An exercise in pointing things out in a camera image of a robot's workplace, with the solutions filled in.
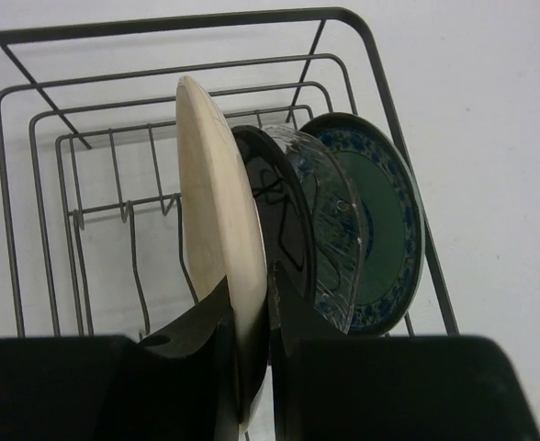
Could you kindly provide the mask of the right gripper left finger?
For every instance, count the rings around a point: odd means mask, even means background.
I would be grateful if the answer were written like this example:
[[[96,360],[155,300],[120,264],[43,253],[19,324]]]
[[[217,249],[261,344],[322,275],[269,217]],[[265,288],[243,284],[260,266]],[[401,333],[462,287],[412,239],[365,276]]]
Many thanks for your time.
[[[140,342],[0,338],[0,440],[235,440],[226,282]]]

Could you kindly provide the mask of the cream plate with green spot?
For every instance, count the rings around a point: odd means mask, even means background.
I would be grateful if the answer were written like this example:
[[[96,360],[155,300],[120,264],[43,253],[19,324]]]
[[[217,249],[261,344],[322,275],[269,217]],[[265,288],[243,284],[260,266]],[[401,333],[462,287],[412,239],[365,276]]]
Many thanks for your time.
[[[183,231],[199,300],[225,280],[234,315],[239,429],[260,401],[268,352],[267,263],[259,215],[230,126],[189,75],[176,88],[176,131]]]

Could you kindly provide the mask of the black glossy plate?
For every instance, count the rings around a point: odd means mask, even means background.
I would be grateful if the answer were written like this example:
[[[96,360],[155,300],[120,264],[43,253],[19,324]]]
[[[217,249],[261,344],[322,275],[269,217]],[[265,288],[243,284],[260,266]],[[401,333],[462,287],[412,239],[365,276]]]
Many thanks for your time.
[[[309,204],[287,153],[269,132],[231,129],[258,209],[272,314],[291,329],[312,323],[317,252]]]

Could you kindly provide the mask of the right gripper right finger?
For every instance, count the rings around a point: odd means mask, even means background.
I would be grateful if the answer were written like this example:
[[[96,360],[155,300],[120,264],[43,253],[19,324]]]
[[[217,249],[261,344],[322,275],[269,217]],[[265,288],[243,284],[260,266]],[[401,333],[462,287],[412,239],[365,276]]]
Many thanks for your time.
[[[480,336],[343,334],[272,266],[279,440],[538,440],[510,359]]]

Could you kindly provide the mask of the clear glass plate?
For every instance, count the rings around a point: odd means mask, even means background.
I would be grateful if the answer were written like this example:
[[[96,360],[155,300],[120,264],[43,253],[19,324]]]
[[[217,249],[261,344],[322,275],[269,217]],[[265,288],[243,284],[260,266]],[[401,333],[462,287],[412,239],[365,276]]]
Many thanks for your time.
[[[281,125],[264,131],[287,158],[308,203],[318,258],[315,309],[346,334],[351,329],[366,236],[354,185],[319,139]]]

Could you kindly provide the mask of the blue patterned ceramic plate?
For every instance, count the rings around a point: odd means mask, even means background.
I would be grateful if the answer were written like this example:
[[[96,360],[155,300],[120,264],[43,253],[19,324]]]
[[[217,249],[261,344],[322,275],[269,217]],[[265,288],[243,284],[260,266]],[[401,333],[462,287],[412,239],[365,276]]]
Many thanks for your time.
[[[321,141],[351,178],[367,228],[350,332],[385,334],[408,312],[421,280],[424,213],[414,176],[393,142],[365,119],[330,113],[302,130]]]

